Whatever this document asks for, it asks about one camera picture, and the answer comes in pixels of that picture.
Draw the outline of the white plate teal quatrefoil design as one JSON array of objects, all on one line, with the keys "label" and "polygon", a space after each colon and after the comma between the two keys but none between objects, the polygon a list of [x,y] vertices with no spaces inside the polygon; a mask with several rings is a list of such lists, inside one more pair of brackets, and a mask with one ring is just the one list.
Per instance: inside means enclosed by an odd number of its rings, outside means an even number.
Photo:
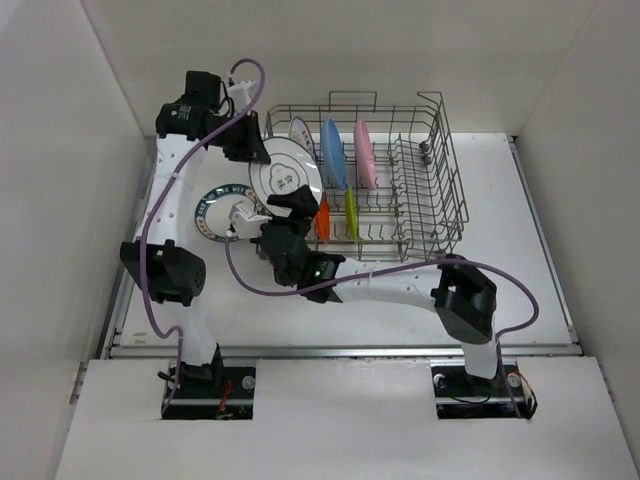
[{"label": "white plate teal quatrefoil design", "polygon": [[270,158],[269,164],[251,163],[249,165],[250,185],[259,201],[276,215],[286,216],[289,212],[267,205],[270,195],[286,195],[303,185],[310,191],[318,203],[323,197],[323,180],[312,155],[295,141],[286,137],[271,137],[263,141]]}]

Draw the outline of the white plate brown floral pattern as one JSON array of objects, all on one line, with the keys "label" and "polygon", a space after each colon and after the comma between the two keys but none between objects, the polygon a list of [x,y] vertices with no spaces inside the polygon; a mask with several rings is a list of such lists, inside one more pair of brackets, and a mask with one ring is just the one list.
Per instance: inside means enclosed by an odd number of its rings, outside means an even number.
[{"label": "white plate brown floral pattern", "polygon": [[307,123],[302,117],[295,116],[291,119],[289,124],[289,138],[301,145],[313,157],[316,156],[315,142]]}]

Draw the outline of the white plate green lettered rim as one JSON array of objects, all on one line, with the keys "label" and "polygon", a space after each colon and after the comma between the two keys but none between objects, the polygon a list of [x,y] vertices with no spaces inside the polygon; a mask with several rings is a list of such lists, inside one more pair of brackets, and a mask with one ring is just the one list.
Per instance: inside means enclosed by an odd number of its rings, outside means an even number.
[{"label": "white plate green lettered rim", "polygon": [[208,240],[224,243],[230,226],[229,214],[239,202],[248,203],[257,214],[266,213],[250,186],[241,183],[219,185],[204,194],[196,204],[194,222],[199,233]]}]

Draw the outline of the pink plate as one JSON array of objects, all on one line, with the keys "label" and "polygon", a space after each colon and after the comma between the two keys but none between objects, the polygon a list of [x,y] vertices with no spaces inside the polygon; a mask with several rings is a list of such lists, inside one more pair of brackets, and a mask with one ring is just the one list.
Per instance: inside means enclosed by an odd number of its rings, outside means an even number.
[{"label": "pink plate", "polygon": [[364,119],[356,121],[353,131],[353,141],[356,163],[362,182],[368,189],[375,190],[377,188],[375,156],[368,127]]}]

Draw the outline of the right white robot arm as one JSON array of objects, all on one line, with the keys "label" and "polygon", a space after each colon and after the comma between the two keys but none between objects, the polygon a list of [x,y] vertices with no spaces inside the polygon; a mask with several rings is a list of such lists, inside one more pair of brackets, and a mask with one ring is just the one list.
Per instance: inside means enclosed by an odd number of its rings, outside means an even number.
[{"label": "right white robot arm", "polygon": [[271,194],[267,204],[283,209],[261,227],[259,252],[274,270],[275,282],[318,303],[357,301],[399,304],[435,313],[449,337],[460,343],[465,386],[487,393],[500,379],[494,332],[497,286],[465,258],[447,255],[436,268],[408,264],[385,267],[340,254],[313,251],[305,237],[319,204],[304,185],[284,194]]}]

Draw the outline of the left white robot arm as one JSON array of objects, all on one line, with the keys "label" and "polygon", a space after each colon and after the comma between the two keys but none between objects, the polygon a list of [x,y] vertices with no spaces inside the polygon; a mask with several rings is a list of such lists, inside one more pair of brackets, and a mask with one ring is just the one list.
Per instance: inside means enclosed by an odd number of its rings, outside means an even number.
[{"label": "left white robot arm", "polygon": [[265,82],[189,71],[183,94],[163,104],[156,117],[156,161],[145,213],[119,255],[139,288],[153,332],[177,341],[175,364],[161,374],[169,396],[192,387],[209,397],[223,387],[219,344],[198,300],[206,265],[188,247],[188,212],[209,147],[221,149],[232,162],[268,162],[254,109]]}]

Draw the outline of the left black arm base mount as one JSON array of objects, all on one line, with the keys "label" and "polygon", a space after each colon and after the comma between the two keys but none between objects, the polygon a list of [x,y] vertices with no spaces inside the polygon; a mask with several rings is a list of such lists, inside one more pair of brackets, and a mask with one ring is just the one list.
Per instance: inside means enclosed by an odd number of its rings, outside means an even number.
[{"label": "left black arm base mount", "polygon": [[187,380],[184,371],[180,374],[180,386],[169,406],[175,367],[160,371],[157,376],[164,382],[161,402],[163,420],[252,420],[256,368],[249,366],[225,367],[219,386],[212,382]]}]

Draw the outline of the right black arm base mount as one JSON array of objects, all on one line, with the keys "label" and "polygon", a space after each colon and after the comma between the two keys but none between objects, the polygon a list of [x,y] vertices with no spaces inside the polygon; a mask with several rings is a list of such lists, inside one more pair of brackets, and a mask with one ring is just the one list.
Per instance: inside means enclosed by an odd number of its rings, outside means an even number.
[{"label": "right black arm base mount", "polygon": [[516,361],[507,361],[504,368],[506,375],[498,371],[487,380],[469,375],[463,365],[433,365],[438,419],[531,420],[539,406],[537,395]]}]

